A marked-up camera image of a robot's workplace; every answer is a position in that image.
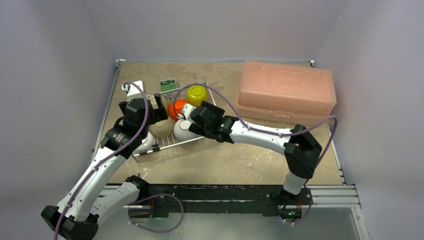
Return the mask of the yellow green bowl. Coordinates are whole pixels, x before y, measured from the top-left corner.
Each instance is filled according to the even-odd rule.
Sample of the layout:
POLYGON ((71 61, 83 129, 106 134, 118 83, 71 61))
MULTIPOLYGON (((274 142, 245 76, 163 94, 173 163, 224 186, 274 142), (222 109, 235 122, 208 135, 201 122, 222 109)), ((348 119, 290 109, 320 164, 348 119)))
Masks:
POLYGON ((203 85, 192 85, 189 87, 186 100, 192 106, 200 106, 203 101, 208 102, 209 94, 203 85))

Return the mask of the cream white bowl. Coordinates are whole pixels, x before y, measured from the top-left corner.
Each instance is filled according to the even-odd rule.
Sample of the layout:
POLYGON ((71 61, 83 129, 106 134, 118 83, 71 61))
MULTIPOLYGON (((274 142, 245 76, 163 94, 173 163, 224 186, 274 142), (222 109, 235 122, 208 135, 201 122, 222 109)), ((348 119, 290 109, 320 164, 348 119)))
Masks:
POLYGON ((167 138, 174 131, 174 120, 172 118, 168 118, 166 120, 161 120, 156 122, 155 124, 150 125, 150 132, 156 138, 167 138))

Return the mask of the white orange bowl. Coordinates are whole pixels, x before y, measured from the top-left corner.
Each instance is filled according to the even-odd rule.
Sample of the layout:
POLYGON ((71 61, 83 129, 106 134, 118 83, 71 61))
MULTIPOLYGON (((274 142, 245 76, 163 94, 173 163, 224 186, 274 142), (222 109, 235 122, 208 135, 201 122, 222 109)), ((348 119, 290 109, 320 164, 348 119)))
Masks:
POLYGON ((174 127, 173 134, 179 142, 185 142, 193 139, 200 138, 199 134, 189 131, 192 122, 186 119, 179 119, 174 127))

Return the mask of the plain white bowl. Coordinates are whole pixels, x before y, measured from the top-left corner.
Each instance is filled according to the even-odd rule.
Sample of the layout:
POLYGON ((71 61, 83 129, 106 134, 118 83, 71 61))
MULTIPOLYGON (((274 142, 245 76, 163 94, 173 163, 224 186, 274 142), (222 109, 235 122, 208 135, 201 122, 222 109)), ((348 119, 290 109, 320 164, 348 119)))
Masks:
POLYGON ((150 151, 153 149, 153 145, 156 145, 156 138, 151 132, 147 132, 146 138, 144 138, 141 142, 141 145, 138 146, 133 152, 133 155, 139 154, 139 152, 150 151))

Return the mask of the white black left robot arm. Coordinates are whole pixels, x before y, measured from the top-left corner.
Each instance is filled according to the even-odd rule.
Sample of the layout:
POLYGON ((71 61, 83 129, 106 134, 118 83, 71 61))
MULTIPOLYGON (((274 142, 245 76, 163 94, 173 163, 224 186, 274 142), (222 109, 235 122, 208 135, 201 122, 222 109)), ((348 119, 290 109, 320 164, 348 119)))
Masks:
POLYGON ((148 183, 135 175, 107 196, 99 195, 131 155, 157 146, 149 127, 168 119, 168 106, 160 94, 148 97, 128 94, 119 107, 123 116, 105 133, 77 184, 57 205, 47 205, 41 212, 43 220, 54 231, 55 240, 58 237, 91 240, 100 225, 125 205, 133 202, 142 205, 149 199, 148 183))

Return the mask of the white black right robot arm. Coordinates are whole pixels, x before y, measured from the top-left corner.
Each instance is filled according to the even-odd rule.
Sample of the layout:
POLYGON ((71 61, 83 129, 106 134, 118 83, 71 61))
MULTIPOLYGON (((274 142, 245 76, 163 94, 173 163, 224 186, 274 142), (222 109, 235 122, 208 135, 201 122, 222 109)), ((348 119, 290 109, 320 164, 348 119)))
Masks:
POLYGON ((304 184, 314 175, 323 148, 303 125, 277 129, 252 124, 225 115, 222 108, 205 101, 200 106, 186 103, 181 112, 194 134, 219 143, 248 144, 283 155, 289 172, 280 196, 288 204, 300 198, 304 184))

